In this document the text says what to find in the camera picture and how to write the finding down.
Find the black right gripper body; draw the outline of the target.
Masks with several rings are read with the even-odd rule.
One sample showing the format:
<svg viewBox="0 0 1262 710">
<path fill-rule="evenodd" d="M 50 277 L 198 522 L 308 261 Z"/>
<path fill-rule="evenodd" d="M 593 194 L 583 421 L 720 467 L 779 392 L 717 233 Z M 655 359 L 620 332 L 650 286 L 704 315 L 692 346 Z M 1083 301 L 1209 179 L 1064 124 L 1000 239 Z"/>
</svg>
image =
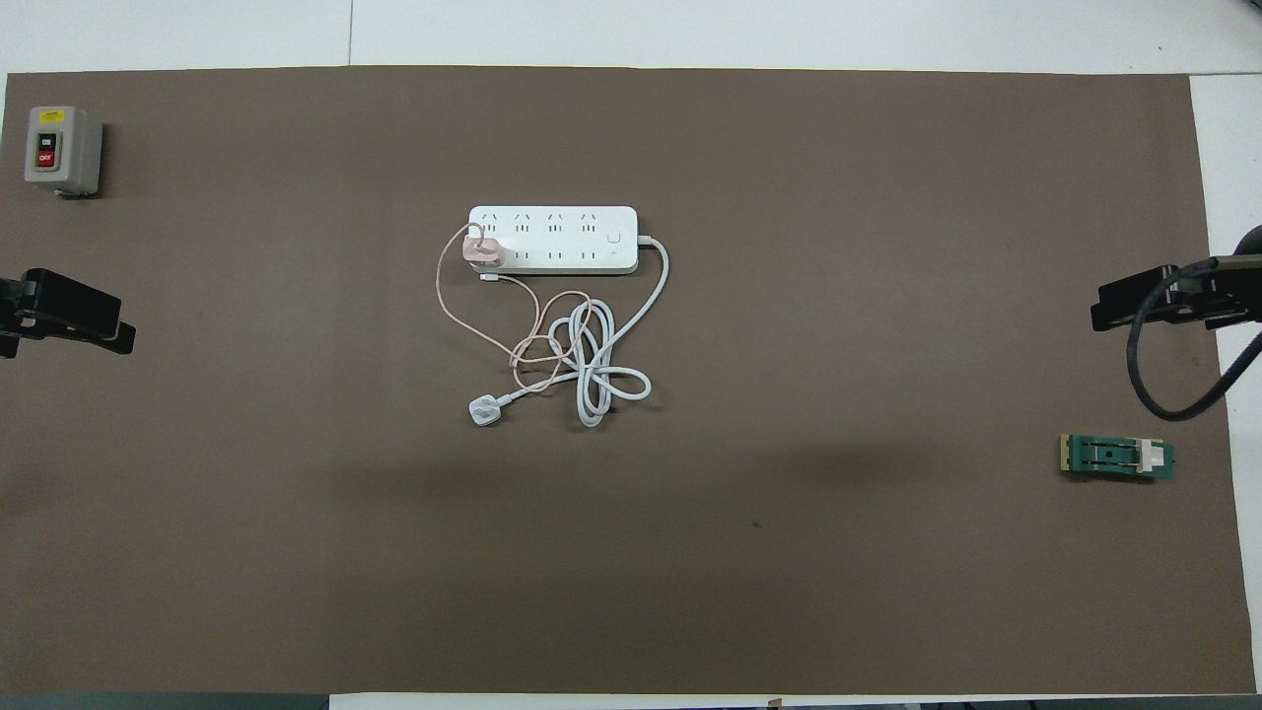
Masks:
<svg viewBox="0 0 1262 710">
<path fill-rule="evenodd" d="M 1243 269 L 1235 269 L 1235 298 L 1246 306 L 1247 318 L 1256 322 L 1261 322 L 1261 224 L 1249 230 L 1233 252 L 1247 261 Z"/>
</svg>

